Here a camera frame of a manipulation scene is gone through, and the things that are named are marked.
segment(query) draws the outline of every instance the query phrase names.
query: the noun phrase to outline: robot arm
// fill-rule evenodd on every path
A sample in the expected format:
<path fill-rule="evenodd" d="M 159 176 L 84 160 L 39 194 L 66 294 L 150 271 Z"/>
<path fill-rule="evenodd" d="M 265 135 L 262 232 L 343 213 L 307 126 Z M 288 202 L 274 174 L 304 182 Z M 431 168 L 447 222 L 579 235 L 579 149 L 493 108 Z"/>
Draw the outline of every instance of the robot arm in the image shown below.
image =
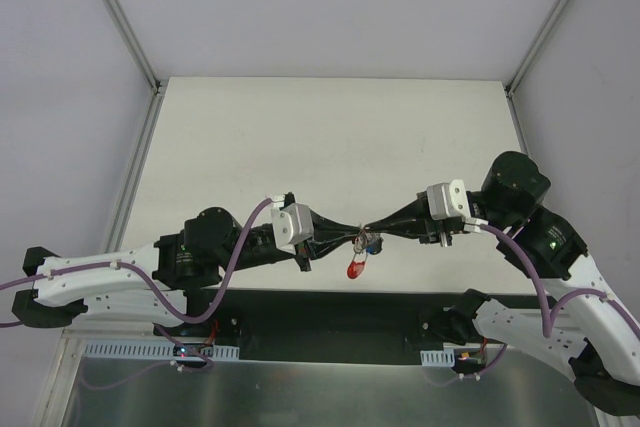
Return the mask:
<path fill-rule="evenodd" d="M 274 199 L 271 224 L 248 231 L 233 266 L 232 251 L 242 229 L 222 208 L 207 209 L 186 221 L 178 234 L 127 252 L 63 259 L 42 248 L 29 249 L 24 270 L 38 279 L 32 289 L 16 294 L 13 312 L 32 327 L 66 326 L 80 314 L 175 326 L 180 321 L 156 302 L 156 293 L 146 290 L 148 282 L 184 312 L 181 291 L 220 283 L 220 268 L 242 270 L 293 259 L 302 271 L 309 271 L 311 261 L 346 242 L 354 244 L 355 255 L 380 253 L 381 234 L 446 247 L 454 235 L 483 232 L 489 225 L 515 241 L 535 272 L 531 275 L 503 239 L 498 250 L 506 260 L 537 279 L 540 289 L 556 299 L 574 295 L 576 289 L 592 289 L 565 306 L 584 335 L 550 326 L 543 333 L 538 321 L 475 291 L 468 291 L 461 305 L 431 319 L 428 330 L 459 344 L 473 331 L 513 345 L 562 372 L 605 412 L 640 414 L 638 323 L 603 280 L 571 225 L 540 205 L 549 187 L 549 180 L 530 159 L 506 152 L 492 165 L 481 191 L 467 192 L 460 180 L 437 184 L 394 214 L 365 226 L 326 219 L 287 194 Z M 131 269 L 120 268 L 124 264 L 153 280 L 143 281 Z M 99 268 L 87 270 L 87 265 Z"/>

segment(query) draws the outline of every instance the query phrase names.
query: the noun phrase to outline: metal frame edge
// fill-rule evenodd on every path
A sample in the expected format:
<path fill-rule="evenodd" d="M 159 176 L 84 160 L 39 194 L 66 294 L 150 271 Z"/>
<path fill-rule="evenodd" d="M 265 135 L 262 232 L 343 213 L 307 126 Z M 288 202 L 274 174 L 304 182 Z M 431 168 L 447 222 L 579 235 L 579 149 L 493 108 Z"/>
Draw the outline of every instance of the metal frame edge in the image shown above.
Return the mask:
<path fill-rule="evenodd" d="M 524 129 L 522 128 L 522 122 L 520 122 L 520 117 L 518 116 L 518 112 L 516 110 L 516 106 L 514 103 L 513 95 L 505 90 L 505 96 L 507 98 L 507 105 L 509 106 L 509 113 L 511 114 L 511 121 L 513 122 L 513 126 L 516 130 L 516 137 L 518 138 L 518 145 L 520 146 L 520 151 L 531 157 L 531 150 L 529 149 L 529 143 L 527 142 L 527 136 L 524 133 Z"/>
<path fill-rule="evenodd" d="M 129 19 L 124 13 L 122 4 L 120 4 L 119 0 L 102 1 L 111 16 L 111 20 L 113 20 L 118 32 L 122 36 L 122 40 L 129 49 L 129 52 L 133 56 L 138 68 L 142 72 L 142 75 L 144 75 L 151 88 L 156 89 L 159 85 L 158 77 L 149 63 L 149 59 L 147 58 L 138 37 L 129 23 Z"/>
<path fill-rule="evenodd" d="M 542 48 L 550 39 L 551 34 L 553 33 L 555 27 L 558 25 L 558 22 L 562 18 L 563 14 L 566 12 L 566 8 L 570 2 L 571 0 L 556 0 L 554 2 L 551 10 L 547 14 L 547 17 L 542 22 L 542 25 L 538 29 L 538 32 L 531 42 L 531 45 L 527 49 L 526 54 L 518 65 L 515 74 L 507 85 L 507 92 L 509 93 L 509 95 L 512 95 L 518 89 L 520 84 L 522 84 L 525 75 L 531 68 L 535 59 L 540 54 Z"/>
<path fill-rule="evenodd" d="M 82 339 L 60 339 L 53 365 L 33 416 L 33 425 L 39 427 L 62 425 L 80 366 L 84 344 L 85 341 Z"/>
<path fill-rule="evenodd" d="M 135 150 L 127 168 L 125 182 L 116 202 L 116 211 L 102 248 L 103 252 L 115 252 L 122 243 L 138 184 L 140 183 L 140 177 L 142 176 L 142 169 L 144 168 L 153 132 L 160 115 L 165 90 L 166 83 L 161 82 L 160 87 L 151 97 L 142 128 L 138 134 Z"/>

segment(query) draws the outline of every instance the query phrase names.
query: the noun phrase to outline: white plastic arm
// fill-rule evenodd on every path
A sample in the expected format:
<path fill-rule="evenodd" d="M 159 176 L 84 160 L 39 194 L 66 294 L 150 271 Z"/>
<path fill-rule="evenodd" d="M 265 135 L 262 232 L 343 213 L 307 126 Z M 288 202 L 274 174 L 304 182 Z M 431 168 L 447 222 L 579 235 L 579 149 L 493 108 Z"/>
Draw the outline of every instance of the white plastic arm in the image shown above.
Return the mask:
<path fill-rule="evenodd" d="M 483 337 L 504 342 L 550 365 L 569 380 L 575 379 L 569 359 L 578 357 L 587 346 L 580 332 L 554 328 L 546 339 L 540 318 L 525 317 L 495 299 L 482 304 L 476 314 L 473 325 Z"/>
<path fill-rule="evenodd" d="M 542 279 L 545 290 L 556 300 L 582 288 L 605 292 L 607 300 L 583 295 L 571 300 L 564 310 L 594 346 L 611 377 L 640 385 L 640 340 L 608 300 L 615 300 L 625 310 L 626 307 L 606 283 L 591 256 L 578 257 L 569 273 L 571 278 L 567 281 Z"/>
<path fill-rule="evenodd" d="M 62 307 L 78 299 L 96 297 L 102 294 L 122 292 L 127 290 L 146 290 L 147 284 L 137 274 L 128 269 L 113 269 L 111 267 L 98 268 L 83 272 L 51 276 L 51 270 L 93 264 L 97 262 L 126 262 L 142 269 L 149 277 L 158 269 L 159 251 L 153 244 L 139 249 L 111 254 L 94 255 L 65 259 L 61 257 L 47 257 L 44 264 L 38 267 L 38 273 L 44 274 L 45 279 L 34 282 L 33 288 L 38 290 L 36 302 L 48 307 Z M 154 282 L 161 290 L 169 288 Z"/>

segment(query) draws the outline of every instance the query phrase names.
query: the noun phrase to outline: white wall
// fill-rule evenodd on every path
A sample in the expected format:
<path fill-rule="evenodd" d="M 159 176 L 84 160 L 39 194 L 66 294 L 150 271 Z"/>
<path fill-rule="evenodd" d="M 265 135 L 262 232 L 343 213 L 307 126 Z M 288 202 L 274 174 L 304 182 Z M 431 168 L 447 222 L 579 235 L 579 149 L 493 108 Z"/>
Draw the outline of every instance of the white wall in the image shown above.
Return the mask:
<path fill-rule="evenodd" d="M 0 0 L 0 281 L 24 251 L 75 256 L 104 239 L 149 102 L 101 0 Z M 13 293 L 0 297 L 12 319 Z M 0 424 L 30 425 L 60 331 L 0 333 Z"/>
<path fill-rule="evenodd" d="M 244 223 L 265 195 L 288 191 L 337 222 L 371 222 L 431 184 L 462 178 L 479 189 L 495 157 L 517 149 L 500 82 L 173 77 L 123 246 L 178 232 L 209 207 Z M 489 236 L 456 236 L 448 249 L 384 239 L 355 281 L 344 245 L 310 273 L 287 261 L 238 272 L 231 286 L 533 292 Z"/>
<path fill-rule="evenodd" d="M 516 107 L 547 204 L 640 315 L 640 1 L 575 0 Z"/>
<path fill-rule="evenodd" d="M 120 0 L 161 78 L 507 81 L 555 0 Z"/>

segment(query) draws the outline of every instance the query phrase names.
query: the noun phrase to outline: white connector piece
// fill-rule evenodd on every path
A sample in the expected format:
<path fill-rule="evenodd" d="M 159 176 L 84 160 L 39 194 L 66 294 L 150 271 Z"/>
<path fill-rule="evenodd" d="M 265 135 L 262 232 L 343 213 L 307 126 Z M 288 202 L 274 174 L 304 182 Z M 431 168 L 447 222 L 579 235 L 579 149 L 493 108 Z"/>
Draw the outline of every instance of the white connector piece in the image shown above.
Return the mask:
<path fill-rule="evenodd" d="M 433 220 L 471 217 L 467 190 L 461 179 L 430 185 L 427 187 L 427 201 Z"/>
<path fill-rule="evenodd" d="M 271 208 L 273 209 L 284 207 L 284 194 L 267 195 L 265 198 L 271 199 Z"/>
<path fill-rule="evenodd" d="M 464 222 L 464 231 L 465 232 L 472 232 L 474 234 L 480 234 L 482 233 L 482 229 L 480 229 L 481 225 L 486 225 L 489 222 L 487 222 L 486 220 L 482 220 L 482 219 L 476 219 L 475 217 L 471 217 L 469 219 L 466 219 Z"/>

